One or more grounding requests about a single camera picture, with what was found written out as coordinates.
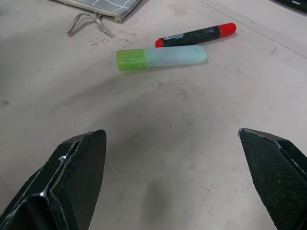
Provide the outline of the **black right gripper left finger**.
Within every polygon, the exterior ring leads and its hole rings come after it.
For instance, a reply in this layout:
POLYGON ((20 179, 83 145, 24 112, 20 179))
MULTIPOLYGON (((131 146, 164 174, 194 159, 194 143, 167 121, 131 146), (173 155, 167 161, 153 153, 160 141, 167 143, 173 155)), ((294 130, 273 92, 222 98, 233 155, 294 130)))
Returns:
POLYGON ((2 230, 87 230, 99 197, 106 132, 62 142, 0 217, 2 230))

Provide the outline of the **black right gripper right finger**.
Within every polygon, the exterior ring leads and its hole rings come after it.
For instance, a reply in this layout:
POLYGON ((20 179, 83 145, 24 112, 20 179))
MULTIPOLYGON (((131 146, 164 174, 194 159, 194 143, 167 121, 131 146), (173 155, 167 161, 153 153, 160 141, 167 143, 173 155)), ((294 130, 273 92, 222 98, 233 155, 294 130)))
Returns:
POLYGON ((254 186, 279 230, 307 228, 307 158, 289 140, 248 128, 238 132, 254 186))

